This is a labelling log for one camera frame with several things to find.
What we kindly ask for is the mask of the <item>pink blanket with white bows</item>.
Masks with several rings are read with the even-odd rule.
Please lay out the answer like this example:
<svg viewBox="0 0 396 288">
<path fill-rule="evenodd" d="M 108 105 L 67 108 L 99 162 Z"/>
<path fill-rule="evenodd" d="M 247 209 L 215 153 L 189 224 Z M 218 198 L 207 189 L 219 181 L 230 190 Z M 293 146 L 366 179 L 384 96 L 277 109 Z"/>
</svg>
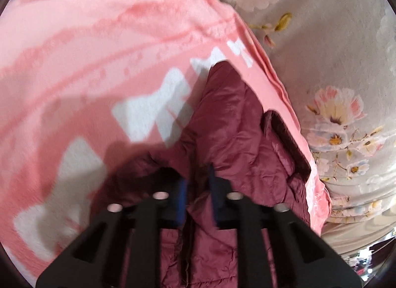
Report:
<svg viewBox="0 0 396 288">
<path fill-rule="evenodd" d="M 12 0 L 5 7 L 1 260 L 14 276 L 37 287 L 106 209 L 91 215 L 110 174 L 178 141 L 211 68 L 223 61 L 263 110 L 280 115 L 307 159 L 306 224 L 320 234 L 330 198 L 285 87 L 232 7 L 219 0 Z"/>
</svg>

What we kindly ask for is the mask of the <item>maroon quilted jacket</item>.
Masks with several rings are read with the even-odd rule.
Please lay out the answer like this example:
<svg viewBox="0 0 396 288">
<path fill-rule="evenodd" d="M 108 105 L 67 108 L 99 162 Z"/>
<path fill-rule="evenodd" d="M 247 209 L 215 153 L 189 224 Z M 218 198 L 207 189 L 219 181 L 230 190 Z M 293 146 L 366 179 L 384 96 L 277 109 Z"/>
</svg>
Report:
<svg viewBox="0 0 396 288">
<path fill-rule="evenodd" d="M 105 180 L 91 204 L 91 215 L 112 203 L 138 204 L 148 197 L 162 167 L 173 168 L 189 182 L 184 225 L 162 231 L 163 287 L 237 285 L 236 233 L 218 230 L 213 221 L 209 166 L 254 202 L 287 204 L 305 223 L 310 221 L 307 159 L 280 115 L 263 110 L 228 62 L 218 63 L 178 141 L 126 161 Z"/>
</svg>

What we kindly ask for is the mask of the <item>grey floral bed sheet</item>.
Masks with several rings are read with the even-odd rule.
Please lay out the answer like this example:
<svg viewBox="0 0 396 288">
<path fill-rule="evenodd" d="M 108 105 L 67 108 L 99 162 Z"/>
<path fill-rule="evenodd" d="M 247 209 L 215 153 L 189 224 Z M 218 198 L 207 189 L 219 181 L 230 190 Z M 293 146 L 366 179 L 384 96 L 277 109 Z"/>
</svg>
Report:
<svg viewBox="0 0 396 288">
<path fill-rule="evenodd" d="M 395 242 L 395 13 L 387 0 L 221 0 L 266 49 L 332 198 L 344 257 Z"/>
</svg>

